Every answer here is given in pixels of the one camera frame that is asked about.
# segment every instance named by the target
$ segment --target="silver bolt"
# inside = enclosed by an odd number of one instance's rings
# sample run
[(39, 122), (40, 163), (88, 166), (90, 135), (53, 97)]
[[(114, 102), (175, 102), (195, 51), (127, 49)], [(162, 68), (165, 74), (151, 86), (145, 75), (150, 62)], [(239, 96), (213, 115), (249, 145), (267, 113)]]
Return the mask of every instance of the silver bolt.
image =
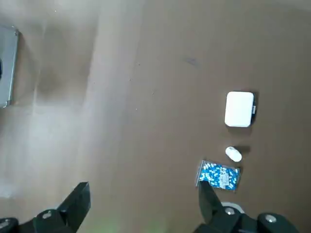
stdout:
[(229, 214), (229, 215), (235, 214), (235, 213), (234, 213), (234, 209), (232, 209), (232, 208), (226, 208), (226, 209), (225, 209), (225, 212), (226, 212), (227, 214)]
[(9, 225), (9, 220), (6, 219), (5, 222), (0, 223), (0, 229), (7, 227)]
[(49, 218), (49, 217), (51, 217), (51, 216), (52, 216), (51, 212), (48, 211), (47, 213), (45, 213), (44, 215), (42, 215), (42, 218), (43, 218), (43, 219), (46, 219), (46, 218)]
[(266, 220), (270, 223), (275, 223), (276, 217), (274, 217), (273, 215), (266, 215)]

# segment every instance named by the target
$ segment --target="white box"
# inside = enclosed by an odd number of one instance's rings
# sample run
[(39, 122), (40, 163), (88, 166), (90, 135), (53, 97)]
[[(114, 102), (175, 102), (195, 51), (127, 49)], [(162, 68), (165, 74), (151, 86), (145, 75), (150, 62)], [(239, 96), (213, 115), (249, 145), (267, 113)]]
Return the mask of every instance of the white box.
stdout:
[(231, 91), (225, 106), (225, 124), (230, 127), (249, 127), (252, 121), (255, 96), (251, 92)]

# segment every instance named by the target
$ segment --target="brown table surface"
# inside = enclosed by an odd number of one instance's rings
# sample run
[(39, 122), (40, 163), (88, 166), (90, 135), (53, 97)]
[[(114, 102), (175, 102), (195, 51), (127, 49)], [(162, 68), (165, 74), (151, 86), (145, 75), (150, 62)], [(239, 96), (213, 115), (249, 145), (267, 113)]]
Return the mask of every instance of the brown table surface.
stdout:
[[(80, 232), (190, 233), (202, 159), (243, 150), (236, 193), (308, 232), (311, 3), (0, 0), (22, 33), (13, 106), (0, 111), (0, 210), (22, 221), (90, 181)], [(249, 129), (229, 91), (256, 93)]]

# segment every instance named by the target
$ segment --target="small white object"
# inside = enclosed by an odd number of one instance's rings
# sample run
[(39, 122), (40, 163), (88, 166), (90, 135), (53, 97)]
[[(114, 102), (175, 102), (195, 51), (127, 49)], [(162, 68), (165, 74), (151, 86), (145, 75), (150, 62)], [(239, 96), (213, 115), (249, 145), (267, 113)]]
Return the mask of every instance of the small white object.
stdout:
[(242, 160), (241, 153), (234, 147), (227, 147), (227, 149), (225, 149), (225, 154), (228, 155), (228, 157), (234, 162), (239, 162)]
[(229, 92), (225, 106), (225, 124), (230, 127), (249, 127), (256, 110), (254, 99), (251, 92)]

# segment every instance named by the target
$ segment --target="gray metal object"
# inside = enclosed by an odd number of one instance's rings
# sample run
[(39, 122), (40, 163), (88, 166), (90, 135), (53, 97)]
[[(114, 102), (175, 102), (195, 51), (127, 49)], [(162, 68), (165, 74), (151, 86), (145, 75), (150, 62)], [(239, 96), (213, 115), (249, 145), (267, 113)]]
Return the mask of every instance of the gray metal object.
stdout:
[(0, 229), (5, 228), (9, 225), (9, 220), (5, 220), (5, 222), (0, 223)]
[(225, 208), (225, 212), (226, 212), (227, 214), (229, 214), (229, 215), (235, 214), (234, 209), (232, 209), (232, 208), (230, 208), (230, 207)]
[(18, 31), (0, 26), (0, 107), (10, 105), (17, 55)]
[(268, 222), (274, 223), (276, 222), (276, 217), (274, 217), (273, 215), (266, 215), (266, 220)]

